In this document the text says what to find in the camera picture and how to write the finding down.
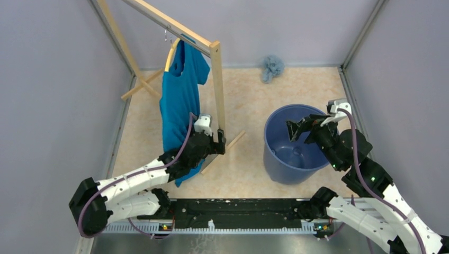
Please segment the wooden clothes rack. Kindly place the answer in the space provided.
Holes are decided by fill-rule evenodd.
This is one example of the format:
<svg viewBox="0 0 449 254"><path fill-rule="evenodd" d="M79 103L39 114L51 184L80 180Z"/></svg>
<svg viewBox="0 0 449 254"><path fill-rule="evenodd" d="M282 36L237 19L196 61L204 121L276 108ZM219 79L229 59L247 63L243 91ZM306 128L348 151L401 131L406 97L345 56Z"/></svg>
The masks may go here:
<svg viewBox="0 0 449 254"><path fill-rule="evenodd" d="M118 49L128 64L131 73L137 79L137 85L130 89L128 92L121 96L122 100L127 100L133 94L138 92L140 89L144 88L148 93L154 95L157 98L161 97L161 94L157 92L149 83L160 76L164 69L158 69L154 74L145 78L140 71L137 62L135 61L130 48L126 42L125 37L120 31L114 16L106 1L94 1L97 4L103 23L106 24L107 29L112 34L114 43L118 46ZM225 118L225 98L223 90L223 76L222 76L222 50L220 41L210 42L199 34L195 33L191 29L182 25L180 22L174 20L168 15L164 14L162 11L151 6L145 1L125 1L127 5L132 7L134 10L143 14L145 17L149 18L154 23L158 24L165 29L167 25L171 26L172 34L185 43L190 44L192 47L196 48L202 52L205 56L211 59L211 69L213 76L214 85L214 96L215 96L215 108L217 112L218 128L226 130L226 118Z"/></svg>

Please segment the light blue trash bag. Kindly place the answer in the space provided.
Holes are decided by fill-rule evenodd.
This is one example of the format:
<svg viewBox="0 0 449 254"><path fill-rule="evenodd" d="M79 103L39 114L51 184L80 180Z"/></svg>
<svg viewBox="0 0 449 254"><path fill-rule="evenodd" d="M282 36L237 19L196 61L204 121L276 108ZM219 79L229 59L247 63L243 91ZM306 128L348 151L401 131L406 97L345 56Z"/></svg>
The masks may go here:
<svg viewBox="0 0 449 254"><path fill-rule="evenodd" d="M270 83L273 78L283 73L284 68L284 62L278 56L266 56L263 59L262 82L265 84Z"/></svg>

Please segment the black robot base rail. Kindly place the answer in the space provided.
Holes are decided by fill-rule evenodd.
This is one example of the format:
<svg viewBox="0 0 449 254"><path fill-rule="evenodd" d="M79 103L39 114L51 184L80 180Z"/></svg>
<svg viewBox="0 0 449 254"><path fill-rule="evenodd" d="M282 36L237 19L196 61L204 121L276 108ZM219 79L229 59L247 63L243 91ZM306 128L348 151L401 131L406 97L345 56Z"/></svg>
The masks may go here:
<svg viewBox="0 0 449 254"><path fill-rule="evenodd" d="M237 230L298 229L304 221L330 220L322 205L296 198L180 198L171 200L162 212L137 218L174 222L176 229L214 225L216 229Z"/></svg>

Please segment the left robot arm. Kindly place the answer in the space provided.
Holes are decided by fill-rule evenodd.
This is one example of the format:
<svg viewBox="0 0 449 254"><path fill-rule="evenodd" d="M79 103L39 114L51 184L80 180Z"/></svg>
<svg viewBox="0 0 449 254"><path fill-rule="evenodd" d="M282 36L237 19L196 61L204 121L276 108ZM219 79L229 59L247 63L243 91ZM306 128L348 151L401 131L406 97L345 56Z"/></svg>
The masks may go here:
<svg viewBox="0 0 449 254"><path fill-rule="evenodd" d="M165 218L170 210L169 198L165 191L154 187L187 176L200 168L209 155L225 154L224 133L218 129L215 142L205 131L194 131L179 148L136 170L104 180L82 180L69 201L79 234L93 238L109 224L137 215Z"/></svg>

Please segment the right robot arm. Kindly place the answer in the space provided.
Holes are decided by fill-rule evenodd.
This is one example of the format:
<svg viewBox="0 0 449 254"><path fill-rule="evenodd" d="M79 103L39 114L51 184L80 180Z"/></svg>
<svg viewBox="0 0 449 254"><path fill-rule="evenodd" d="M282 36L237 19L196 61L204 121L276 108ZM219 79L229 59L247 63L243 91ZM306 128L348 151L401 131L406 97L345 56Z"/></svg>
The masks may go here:
<svg viewBox="0 0 449 254"><path fill-rule="evenodd" d="M291 141L307 133L306 144L317 144L346 186L381 214L381 219L357 209L327 187L320 188L306 207L308 218L338 219L365 235L387 253L448 253L448 236L424 223L403 199L392 177L368 157L372 145L355 126L338 133L331 115L311 114L286 122Z"/></svg>

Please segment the blue plastic trash bin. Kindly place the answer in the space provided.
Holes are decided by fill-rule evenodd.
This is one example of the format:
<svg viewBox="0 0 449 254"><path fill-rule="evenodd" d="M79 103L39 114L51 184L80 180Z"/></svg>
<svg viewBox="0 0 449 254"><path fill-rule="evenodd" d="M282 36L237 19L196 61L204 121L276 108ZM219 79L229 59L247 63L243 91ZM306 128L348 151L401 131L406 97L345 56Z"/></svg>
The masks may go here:
<svg viewBox="0 0 449 254"><path fill-rule="evenodd" d="M300 184L315 172L329 166L329 161L317 144L305 144L308 132L291 141L287 120L294 122L310 114L324 112L304 104L290 104L275 110L264 127L264 168L270 179L284 185Z"/></svg>

